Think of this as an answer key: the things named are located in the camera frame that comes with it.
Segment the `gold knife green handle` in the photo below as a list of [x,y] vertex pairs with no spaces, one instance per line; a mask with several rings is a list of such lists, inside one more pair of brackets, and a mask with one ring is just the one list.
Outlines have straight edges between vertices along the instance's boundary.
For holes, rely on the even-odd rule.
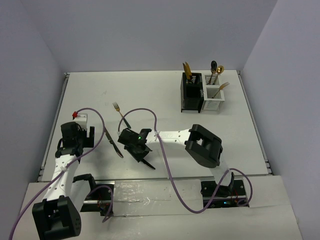
[[188,83],[190,83],[191,79],[190,79],[188,68],[187,68],[185,63],[183,63],[182,65],[183,65],[183,69],[184,69],[184,72],[185,72],[186,80],[187,80]]
[[191,81],[192,80],[192,72],[191,72],[190,66],[189,66],[189,64],[187,62],[185,62],[185,65],[186,65],[186,67],[188,69],[188,72],[189,72],[189,75],[190,75],[190,81]]
[[147,166],[148,168],[150,168],[151,170],[155,170],[156,168],[154,166],[152,166],[150,163],[148,163],[146,160],[142,159],[141,162]]

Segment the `white fork green handle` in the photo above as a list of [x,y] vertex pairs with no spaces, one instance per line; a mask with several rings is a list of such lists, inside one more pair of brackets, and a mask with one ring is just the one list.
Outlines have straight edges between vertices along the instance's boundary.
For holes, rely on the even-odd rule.
[[214,98],[218,95],[218,93],[219,93],[221,90],[223,90],[226,86],[228,86],[229,84],[230,84],[229,82],[225,82],[225,83],[221,84],[221,85],[219,86],[218,91],[215,93],[215,95],[212,97],[212,99],[214,99]]

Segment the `gold spoon green handle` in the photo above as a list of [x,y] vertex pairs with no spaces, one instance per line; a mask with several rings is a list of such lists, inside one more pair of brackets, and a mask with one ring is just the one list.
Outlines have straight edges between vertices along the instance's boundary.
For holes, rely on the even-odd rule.
[[216,69],[217,75],[216,75],[216,77],[215,77],[215,79],[214,79],[214,82],[213,82],[214,85],[216,84],[219,76],[224,72],[224,70],[225,70],[225,68],[224,68],[223,65],[219,65],[219,66],[217,67],[217,69]]

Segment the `black spoon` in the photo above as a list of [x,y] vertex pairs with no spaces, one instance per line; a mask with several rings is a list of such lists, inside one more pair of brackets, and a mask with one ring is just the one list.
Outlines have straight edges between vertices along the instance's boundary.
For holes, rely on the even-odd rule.
[[210,75],[210,79],[209,79],[209,81],[208,81],[208,85],[211,84],[212,77],[213,77],[213,75],[216,73],[217,67],[218,67],[217,62],[216,62],[215,60],[213,60],[213,61],[211,62],[211,64],[210,64],[211,75]]

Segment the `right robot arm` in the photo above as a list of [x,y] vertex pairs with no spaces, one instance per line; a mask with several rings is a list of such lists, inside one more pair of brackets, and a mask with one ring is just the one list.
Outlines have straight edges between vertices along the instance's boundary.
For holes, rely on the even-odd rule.
[[227,196],[235,189],[234,174],[221,159],[222,140],[199,124],[178,131],[156,131],[143,128],[139,133],[125,128],[118,133],[118,140],[124,149],[139,163],[152,167],[145,157],[154,149],[169,147],[187,152],[200,166],[210,170],[217,193]]

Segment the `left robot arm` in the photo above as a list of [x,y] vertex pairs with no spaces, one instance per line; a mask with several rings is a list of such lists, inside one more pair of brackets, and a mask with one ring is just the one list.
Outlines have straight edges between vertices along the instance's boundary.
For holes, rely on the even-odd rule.
[[75,175],[84,149],[94,147],[95,128],[71,121],[61,125],[61,133],[55,152],[53,183],[42,201],[32,207],[32,216],[41,240],[64,240],[79,236],[83,202],[93,199],[98,193],[91,174]]

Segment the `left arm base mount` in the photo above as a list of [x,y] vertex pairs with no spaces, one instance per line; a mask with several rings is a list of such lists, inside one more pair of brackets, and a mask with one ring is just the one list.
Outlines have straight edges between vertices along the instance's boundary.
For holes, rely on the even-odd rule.
[[99,212],[101,216],[112,216],[113,206],[112,193],[114,192],[113,183],[96,183],[94,177],[91,174],[82,174],[73,178],[73,183],[84,181],[89,184],[89,190],[96,189],[93,193],[90,193],[84,200],[81,207],[81,212]]

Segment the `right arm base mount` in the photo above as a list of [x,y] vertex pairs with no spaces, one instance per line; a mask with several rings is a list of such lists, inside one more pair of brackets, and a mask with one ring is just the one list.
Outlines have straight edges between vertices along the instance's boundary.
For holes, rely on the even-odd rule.
[[[215,181],[201,181],[201,191],[203,206],[205,207],[216,189]],[[236,208],[247,203],[247,193],[244,182],[241,179],[234,180],[232,190],[220,186],[209,209]]]

